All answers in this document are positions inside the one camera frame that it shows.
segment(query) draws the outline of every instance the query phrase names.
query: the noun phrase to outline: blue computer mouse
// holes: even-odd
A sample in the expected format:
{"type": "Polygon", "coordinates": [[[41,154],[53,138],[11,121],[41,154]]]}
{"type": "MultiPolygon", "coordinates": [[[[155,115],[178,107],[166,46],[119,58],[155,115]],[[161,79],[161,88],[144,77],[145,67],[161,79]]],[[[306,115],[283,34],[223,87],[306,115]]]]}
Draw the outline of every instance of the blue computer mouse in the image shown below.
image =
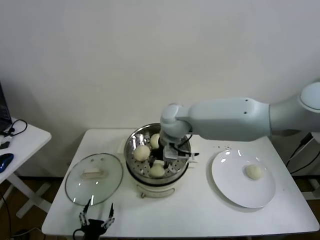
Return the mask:
{"type": "Polygon", "coordinates": [[[14,155],[12,153],[5,153],[0,155],[0,173],[6,170],[12,159],[14,159],[14,155]]]}

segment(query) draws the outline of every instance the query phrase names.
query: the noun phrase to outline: steamed bun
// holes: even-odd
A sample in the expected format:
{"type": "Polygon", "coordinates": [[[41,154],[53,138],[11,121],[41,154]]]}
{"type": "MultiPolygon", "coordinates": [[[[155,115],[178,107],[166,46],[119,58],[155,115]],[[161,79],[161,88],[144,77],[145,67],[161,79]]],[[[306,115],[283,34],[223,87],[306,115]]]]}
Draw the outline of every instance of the steamed bun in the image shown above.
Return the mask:
{"type": "Polygon", "coordinates": [[[140,145],[134,150],[133,157],[135,158],[135,160],[143,162],[149,158],[150,152],[151,151],[148,146],[140,145]]]}
{"type": "Polygon", "coordinates": [[[150,138],[150,144],[152,149],[159,148],[159,137],[160,137],[160,134],[156,133],[156,134],[153,134],[152,137],[150,138]]]}
{"type": "Polygon", "coordinates": [[[252,180],[259,180],[264,175],[261,167],[254,164],[249,165],[245,168],[245,174],[252,180]]]}
{"type": "Polygon", "coordinates": [[[150,168],[149,175],[152,177],[159,178],[165,175],[165,172],[166,171],[164,169],[164,166],[160,163],[156,163],[156,164],[153,164],[152,168],[150,168]]]}

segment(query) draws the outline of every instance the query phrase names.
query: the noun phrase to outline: floor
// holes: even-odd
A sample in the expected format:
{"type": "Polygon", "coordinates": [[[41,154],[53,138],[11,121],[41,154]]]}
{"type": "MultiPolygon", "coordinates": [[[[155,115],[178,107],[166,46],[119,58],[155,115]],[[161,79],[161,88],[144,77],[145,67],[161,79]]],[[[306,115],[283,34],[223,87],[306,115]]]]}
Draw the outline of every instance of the floor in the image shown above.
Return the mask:
{"type": "MultiPolygon", "coordinates": [[[[43,183],[42,180],[24,180],[24,182],[34,191],[36,191],[43,183]]],[[[296,183],[300,190],[302,191],[312,191],[312,186],[306,180],[296,180],[296,183]]],[[[55,198],[56,192],[59,189],[61,184],[60,180],[52,180],[50,181],[51,187],[50,189],[42,196],[49,202],[52,202],[55,198]]],[[[4,181],[0,184],[0,191],[4,193],[6,189],[9,187],[9,182],[4,181]]],[[[27,202],[27,197],[23,195],[20,191],[14,188],[7,199],[7,204],[9,207],[10,215],[11,215],[11,227],[12,234],[15,235],[18,231],[21,230],[29,230],[34,227],[38,227],[41,229],[42,223],[45,220],[46,213],[39,208],[33,206],[32,209],[22,218],[16,217],[16,212],[27,202]]],[[[318,221],[320,221],[320,200],[313,200],[308,202],[310,208],[315,214],[318,221]]],[[[8,213],[6,207],[3,205],[0,209],[0,240],[6,240],[9,237],[9,220],[8,213]]],[[[258,240],[262,237],[253,237],[252,239],[258,240]]],[[[24,240],[25,238],[15,238],[16,240],[24,240]]],[[[40,231],[33,230],[30,233],[30,240],[65,240],[64,237],[57,236],[44,236],[40,231]]],[[[232,237],[229,238],[231,240],[243,240],[246,238],[243,237],[232,237]]],[[[319,240],[320,239],[320,231],[306,234],[293,234],[288,235],[285,240],[300,240],[300,239],[308,239],[308,240],[319,240]]]]}

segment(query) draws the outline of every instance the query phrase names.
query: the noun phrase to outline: white plate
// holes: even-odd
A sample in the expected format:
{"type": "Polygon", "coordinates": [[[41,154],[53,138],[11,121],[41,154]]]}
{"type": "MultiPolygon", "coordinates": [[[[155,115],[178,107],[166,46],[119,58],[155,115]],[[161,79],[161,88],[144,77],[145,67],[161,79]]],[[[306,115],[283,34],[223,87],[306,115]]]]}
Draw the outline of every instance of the white plate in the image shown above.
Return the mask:
{"type": "Polygon", "coordinates": [[[211,172],[219,190],[240,206],[261,208],[275,196],[276,183],[267,167],[259,158],[240,150],[220,152],[213,160],[211,172]],[[252,180],[245,173],[246,166],[252,164],[263,171],[259,180],[252,180]]]}

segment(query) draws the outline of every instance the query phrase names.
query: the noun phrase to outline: cable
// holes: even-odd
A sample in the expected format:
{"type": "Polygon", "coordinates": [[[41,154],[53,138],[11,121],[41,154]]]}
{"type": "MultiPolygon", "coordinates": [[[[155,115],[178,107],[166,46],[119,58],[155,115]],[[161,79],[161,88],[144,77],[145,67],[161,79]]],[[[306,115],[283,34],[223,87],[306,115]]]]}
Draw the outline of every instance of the cable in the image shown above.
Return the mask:
{"type": "Polygon", "coordinates": [[[170,145],[174,150],[176,150],[178,153],[187,154],[189,157],[192,156],[192,153],[191,153],[191,152],[189,152],[189,151],[182,151],[182,150],[180,150],[179,148],[176,148],[176,146],[175,146],[174,143],[169,143],[169,145],[170,145]]]}
{"type": "Polygon", "coordinates": [[[293,172],[290,172],[290,174],[295,174],[296,172],[298,172],[298,171],[300,171],[300,170],[302,170],[302,169],[305,169],[305,168],[308,167],[310,164],[312,164],[312,163],[319,157],[319,155],[320,155],[320,151],[319,151],[318,154],[315,156],[315,158],[312,159],[311,162],[309,162],[307,165],[305,165],[305,166],[303,166],[303,167],[300,167],[298,170],[295,170],[295,171],[293,171],[293,172]]]}
{"type": "Polygon", "coordinates": [[[46,239],[46,235],[41,231],[41,229],[39,227],[33,227],[28,231],[25,231],[25,232],[20,233],[20,234],[13,235],[13,236],[11,236],[11,238],[16,238],[16,237],[20,237],[20,236],[26,235],[26,234],[32,232],[33,230],[38,230],[40,233],[42,233],[44,235],[44,239],[46,239]]]}
{"type": "Polygon", "coordinates": [[[286,162],[285,166],[288,167],[289,162],[291,159],[293,159],[296,155],[298,155],[302,149],[296,154],[296,152],[298,151],[299,148],[301,148],[302,146],[305,146],[307,144],[310,143],[310,141],[314,138],[314,136],[312,136],[311,132],[308,132],[307,135],[304,136],[304,138],[302,138],[300,140],[300,144],[299,146],[294,150],[294,152],[292,153],[292,155],[290,156],[289,160],[286,162]]]}
{"type": "Polygon", "coordinates": [[[15,125],[16,122],[23,122],[23,123],[25,123],[25,128],[24,128],[22,131],[20,131],[20,132],[17,132],[17,133],[15,133],[15,134],[11,134],[12,137],[13,137],[13,136],[17,136],[18,134],[22,134],[25,130],[27,130],[27,127],[28,127],[28,123],[27,123],[25,120],[23,120],[23,119],[17,119],[17,120],[15,120],[15,121],[12,123],[10,129],[13,129],[13,127],[14,127],[14,125],[15,125]]]}
{"type": "Polygon", "coordinates": [[[180,143],[178,145],[178,148],[181,148],[183,145],[185,145],[187,142],[189,142],[189,140],[192,138],[193,135],[190,135],[190,137],[188,137],[188,139],[186,139],[185,141],[183,141],[182,143],[180,143]]]}
{"type": "Polygon", "coordinates": [[[302,148],[301,148],[301,146],[297,147],[297,148],[294,150],[294,152],[293,152],[293,154],[291,155],[291,157],[289,158],[289,160],[286,162],[285,166],[288,167],[290,161],[291,161],[293,158],[295,158],[299,153],[301,153],[301,152],[306,148],[306,146],[308,146],[308,144],[312,142],[313,139],[314,139],[314,138],[311,138],[310,141],[308,141],[302,148]]]}
{"type": "Polygon", "coordinates": [[[73,240],[76,240],[76,232],[79,232],[79,231],[82,231],[82,229],[81,229],[81,228],[78,228],[78,229],[74,230],[74,232],[73,232],[73,234],[72,234],[73,240]]]}
{"type": "Polygon", "coordinates": [[[9,238],[11,238],[11,215],[10,215],[9,207],[8,207],[6,199],[5,199],[5,197],[4,197],[4,195],[2,194],[1,191],[0,191],[0,195],[1,195],[1,198],[2,198],[2,200],[4,202],[4,205],[6,207],[6,211],[8,213],[8,218],[9,218],[9,238]]]}

